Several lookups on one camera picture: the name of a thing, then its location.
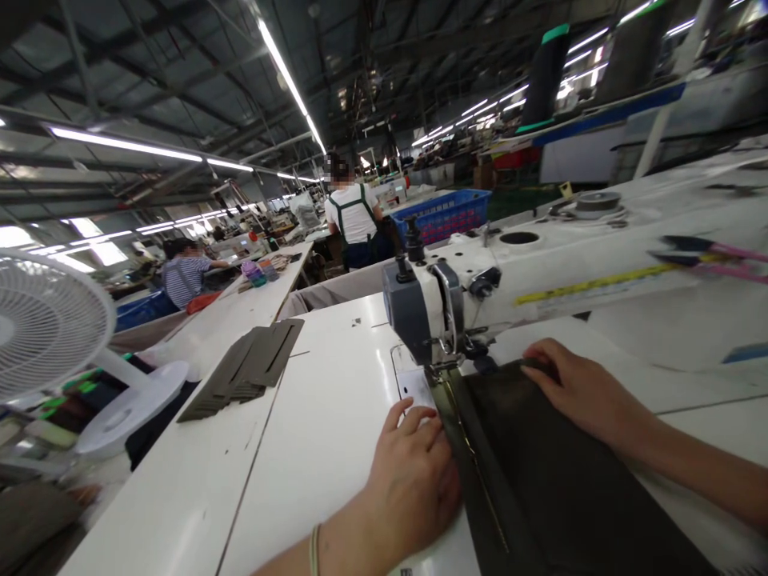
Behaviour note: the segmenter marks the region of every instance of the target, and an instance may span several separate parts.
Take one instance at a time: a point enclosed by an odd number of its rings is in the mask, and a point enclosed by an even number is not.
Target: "bag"
[[[192,314],[196,314],[197,312],[204,310],[213,304],[216,298],[222,295],[222,292],[223,290],[219,292],[213,292],[212,294],[200,294],[196,298],[193,298],[192,301],[186,305],[186,312],[189,316],[191,316]]]

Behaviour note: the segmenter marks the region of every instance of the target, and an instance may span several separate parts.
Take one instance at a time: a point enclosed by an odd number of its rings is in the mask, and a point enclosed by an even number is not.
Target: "hand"
[[[398,427],[413,402],[407,398],[392,406],[359,495],[374,521],[377,551],[389,555],[388,570],[437,540],[461,503],[458,470],[437,412],[416,406]],[[429,420],[419,426],[424,418]]]
[[[627,456],[635,456],[639,443],[660,421],[600,364],[578,356],[548,338],[523,354],[554,365],[560,384],[540,370],[523,367],[552,406],[576,426]]]

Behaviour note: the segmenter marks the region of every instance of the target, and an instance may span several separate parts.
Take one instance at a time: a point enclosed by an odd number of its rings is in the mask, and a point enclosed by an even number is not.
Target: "forearm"
[[[657,420],[626,456],[768,534],[768,469]]]
[[[320,527],[319,573],[333,576],[385,576],[397,563],[376,545],[372,520],[360,496]],[[289,548],[254,576],[310,576],[310,537]]]

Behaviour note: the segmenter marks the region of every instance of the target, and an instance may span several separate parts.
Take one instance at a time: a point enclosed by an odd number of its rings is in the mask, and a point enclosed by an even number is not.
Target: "black hair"
[[[326,156],[326,169],[334,182],[346,180],[350,175],[350,165],[339,156],[338,152],[329,152]]]
[[[188,238],[174,238],[173,240],[165,240],[162,244],[162,249],[166,253],[168,260],[173,260],[179,254],[181,254],[187,248],[196,249],[198,244],[194,240]]]

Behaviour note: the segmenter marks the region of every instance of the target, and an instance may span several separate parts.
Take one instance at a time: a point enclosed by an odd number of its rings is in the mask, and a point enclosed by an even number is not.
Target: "white fan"
[[[80,435],[75,450],[119,454],[128,436],[173,400],[189,372],[172,362],[144,374],[106,346],[115,306],[85,274],[20,250],[0,249],[0,402],[53,388],[95,364],[128,385]]]

